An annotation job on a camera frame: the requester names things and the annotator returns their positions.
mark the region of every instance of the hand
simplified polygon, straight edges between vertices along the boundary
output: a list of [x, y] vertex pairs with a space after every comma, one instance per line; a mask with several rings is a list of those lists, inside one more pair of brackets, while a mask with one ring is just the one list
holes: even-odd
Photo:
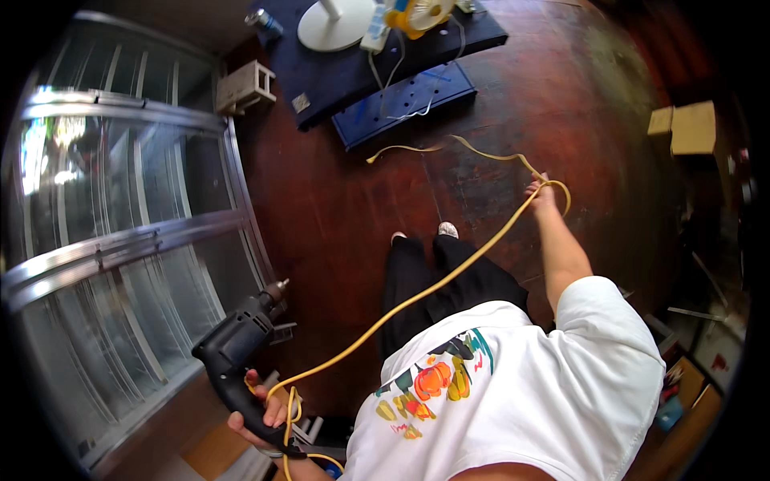
[[[265, 386], [262, 386], [261, 384], [256, 383], [257, 380], [257, 374], [254, 369], [251, 369], [249, 372], [246, 373], [246, 381], [249, 383], [250, 386], [254, 388], [254, 396], [256, 396], [257, 399], [262, 401], [264, 403], [265, 398], [267, 397], [267, 388]], [[273, 428], [277, 428], [283, 422], [286, 421], [286, 406], [283, 405], [282, 402], [280, 402], [280, 399], [274, 397], [271, 397], [267, 404], [265, 405], [265, 416], [262, 418], [262, 422], [265, 423], [265, 426], [270, 426]], [[276, 447], [272, 444], [261, 440], [260, 438], [254, 436], [254, 433], [246, 429], [246, 427], [243, 425], [243, 414], [239, 413], [238, 411], [235, 411], [234, 413], [230, 414], [230, 418], [227, 419], [227, 426], [230, 427], [233, 431], [240, 434], [241, 437], [243, 437], [246, 441], [249, 443], [252, 443], [254, 446], [261, 448], [261, 449], [275, 449]]]
[[[543, 177], [548, 180], [548, 174], [543, 172]], [[527, 188], [524, 190], [524, 195], [529, 198], [530, 195], [533, 194], [534, 191], [537, 190], [538, 187], [540, 187], [540, 179], [535, 175], [532, 174], [532, 183], [527, 186]], [[540, 191], [537, 193], [537, 197], [532, 199], [532, 208], [536, 211], [539, 211], [545, 208], [553, 207], [556, 209], [556, 198], [554, 195], [554, 188], [550, 185], [546, 185]]]

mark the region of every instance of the power drill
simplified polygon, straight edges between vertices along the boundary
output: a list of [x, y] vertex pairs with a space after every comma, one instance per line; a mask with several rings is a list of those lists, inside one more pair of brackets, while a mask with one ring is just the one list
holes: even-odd
[[289, 280], [273, 282], [256, 298], [247, 297], [235, 312], [212, 329], [195, 347], [192, 354], [203, 361], [216, 394], [232, 411], [243, 414], [243, 424], [255, 436], [274, 445], [289, 457], [302, 459], [290, 439], [283, 445], [285, 425], [265, 426], [262, 418], [265, 408], [246, 385], [246, 371], [253, 368], [254, 357], [273, 340], [273, 320], [280, 313], [276, 309], [283, 299]]

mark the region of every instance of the dark wood floor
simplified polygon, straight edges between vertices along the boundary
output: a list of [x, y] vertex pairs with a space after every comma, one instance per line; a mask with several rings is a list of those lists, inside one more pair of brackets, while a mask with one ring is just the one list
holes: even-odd
[[[448, 220], [479, 246], [520, 205], [529, 172], [460, 145], [363, 161], [385, 145], [431, 145], [448, 133], [485, 152], [524, 153], [565, 182], [574, 200], [567, 224], [594, 272], [632, 291], [629, 301], [642, 313], [665, 300], [676, 259], [674, 174], [665, 150], [646, 135], [660, 99], [631, 38], [588, 2], [484, 4], [511, 37], [460, 61], [479, 91], [470, 105], [412, 119], [350, 153], [330, 123], [295, 130], [282, 99], [239, 121], [256, 217], [276, 274], [292, 280], [287, 315], [299, 324], [292, 342], [270, 350], [265, 369], [286, 378], [313, 367], [378, 319], [393, 231], [420, 237], [429, 252], [438, 223]], [[276, 84], [280, 96], [280, 78]], [[490, 257], [530, 290], [533, 321], [549, 329], [553, 313], [530, 215]], [[378, 386], [379, 369], [369, 341], [297, 387], [310, 412], [352, 416]]]

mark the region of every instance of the white fan base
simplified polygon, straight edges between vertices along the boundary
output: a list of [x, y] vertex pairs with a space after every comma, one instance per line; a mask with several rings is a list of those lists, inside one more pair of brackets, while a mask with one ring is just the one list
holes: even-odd
[[[335, 10], [339, 12], [336, 21], [333, 20]], [[343, 50], [361, 40], [369, 28], [373, 13], [372, 0], [321, 0], [307, 9], [296, 33], [302, 45], [310, 50]]]

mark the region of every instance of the yellow cable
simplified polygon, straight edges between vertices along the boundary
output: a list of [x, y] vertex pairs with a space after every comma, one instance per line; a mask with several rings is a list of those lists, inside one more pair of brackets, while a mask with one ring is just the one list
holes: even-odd
[[[484, 152], [476, 150], [467, 140], [465, 140], [464, 138], [460, 137], [459, 135], [450, 135], [450, 137], [456, 139], [461, 144], [465, 145], [466, 147], [468, 147], [470, 150], [476, 152], [477, 154], [483, 155], [484, 157], [487, 157], [489, 159], [501, 160], [501, 161], [512, 160], [512, 159], [519, 159], [519, 160], [521, 160], [521, 162], [524, 164], [524, 166], [527, 167], [527, 169], [529, 169], [530, 172], [532, 172], [538, 179], [540, 179], [540, 181], [541, 181], [540, 186], [534, 192], [532, 192], [532, 195], [530, 195], [527, 198], [527, 200], [525, 200], [524, 203], [521, 204], [521, 206], [519, 206], [518, 209], [516, 209], [516, 212], [514, 212], [514, 214], [511, 216], [511, 218], [508, 219], [508, 222], [506, 222], [505, 225], [503, 225], [502, 229], [500, 229], [500, 231], [498, 231], [497, 234], [492, 236], [492, 239], [489, 239], [486, 244], [481, 246], [476, 252], [474, 252], [474, 254], [471, 257], [466, 259], [465, 262], [460, 264], [454, 271], [452, 271], [449, 274], [447, 274], [446, 277], [441, 279], [439, 282], [436, 282], [431, 287], [425, 289], [424, 291], [420, 292], [419, 294], [416, 294], [415, 296], [410, 297], [409, 299], [405, 300], [404, 302], [402, 302], [398, 306], [392, 308], [385, 316], [382, 316], [380, 318], [380, 320], [375, 322], [360, 338], [358, 338], [358, 340], [356, 342], [351, 344], [347, 349], [345, 349], [341, 353], [339, 353], [336, 356], [334, 356], [332, 359], [329, 359], [328, 361], [324, 362], [323, 364], [320, 364], [319, 366], [316, 366], [316, 367], [314, 367], [312, 369], [308, 369], [305, 372], [301, 372], [300, 374], [297, 374], [296, 376], [290, 377], [287, 380], [281, 381], [278, 384], [276, 384], [275, 386], [273, 386], [273, 388], [270, 391], [268, 391], [268, 393], [267, 393], [266, 401], [268, 399], [270, 399], [270, 397], [272, 397], [273, 394], [275, 394], [275, 392], [278, 389], [280, 389], [281, 387], [283, 387], [283, 386], [285, 386], [287, 384], [290, 384], [292, 382], [299, 381], [300, 379], [304, 379], [307, 376], [312, 376], [316, 372], [323, 371], [327, 367], [330, 367], [330, 366], [336, 364], [337, 362], [341, 361], [342, 359], [346, 358], [351, 352], [355, 351], [356, 349], [358, 349], [361, 346], [361, 344], [366, 342], [366, 340], [369, 339], [385, 322], [387, 322], [390, 318], [395, 316], [399, 311], [401, 311], [402, 309], [405, 309], [405, 308], [411, 306], [415, 302], [417, 302], [417, 301], [419, 301], [421, 299], [424, 299], [425, 297], [428, 297], [429, 295], [433, 294], [437, 290], [439, 290], [442, 287], [444, 287], [446, 284], [450, 283], [456, 277], [458, 277], [465, 269], [470, 267], [471, 264], [476, 262], [484, 254], [486, 254], [489, 249], [492, 249], [492, 246], [497, 244], [497, 242], [500, 239], [502, 239], [503, 236], [509, 230], [511, 230], [511, 227], [514, 226], [516, 221], [521, 216], [521, 213], [527, 207], [529, 207], [529, 205], [532, 203], [532, 200], [535, 197], [537, 197], [537, 194], [540, 192], [540, 189], [542, 189], [546, 185], [558, 185], [559, 187], [562, 188], [562, 190], [564, 190], [564, 196], [566, 197], [566, 200], [567, 200], [566, 206], [564, 207], [564, 215], [567, 215], [567, 212], [569, 212], [570, 207], [572, 205], [572, 197], [570, 195], [570, 190], [567, 189], [567, 186], [565, 184], [563, 184], [562, 182], [559, 182], [558, 180], [548, 180], [545, 177], [543, 177], [537, 170], [535, 170], [532, 167], [532, 165], [530, 165], [529, 162], [527, 162], [527, 158], [524, 157], [522, 154], [513, 154], [513, 155], [506, 155], [506, 156], [491, 155], [491, 154], [487, 154], [487, 153], [484, 153]], [[427, 149], [416, 149], [414, 147], [409, 147], [408, 145], [391, 145], [389, 147], [385, 147], [384, 149], [381, 149], [379, 152], [377, 152], [372, 157], [369, 157], [367, 159], [367, 162], [369, 162], [370, 164], [373, 163], [377, 159], [377, 157], [380, 156], [381, 153], [385, 152], [388, 149], [407, 149], [407, 150], [412, 150], [412, 151], [415, 151], [415, 152], [435, 152], [435, 151], [441, 150], [443, 148], [444, 148], [444, 145], [441, 145], [441, 144], [434, 145], [433, 147], [428, 147]], [[292, 406], [292, 402], [294, 400], [295, 394], [296, 394], [296, 387], [292, 386], [291, 390], [289, 392], [289, 406], [287, 408], [289, 410], [289, 416], [291, 416], [291, 406]], [[283, 435], [283, 445], [284, 446], [288, 446], [288, 444], [289, 444], [289, 438], [291, 437], [291, 425], [292, 425], [292, 423], [296, 423], [300, 419], [301, 415], [302, 415], [302, 406], [301, 406], [300, 401], [297, 400], [297, 416], [296, 416], [296, 418], [295, 419], [288, 418], [286, 420], [286, 433]], [[332, 461], [334, 464], [336, 464], [340, 468], [340, 470], [343, 470], [343, 467], [342, 467], [342, 465], [340, 463], [338, 463], [335, 459], [332, 459], [332, 458], [330, 458], [328, 456], [324, 456], [324, 455], [321, 455], [321, 454], [308, 454], [308, 457], [328, 459], [329, 461]], [[289, 457], [287, 455], [283, 455], [283, 472], [286, 475], [286, 479], [288, 481], [292, 481], [291, 475], [289, 474]]]

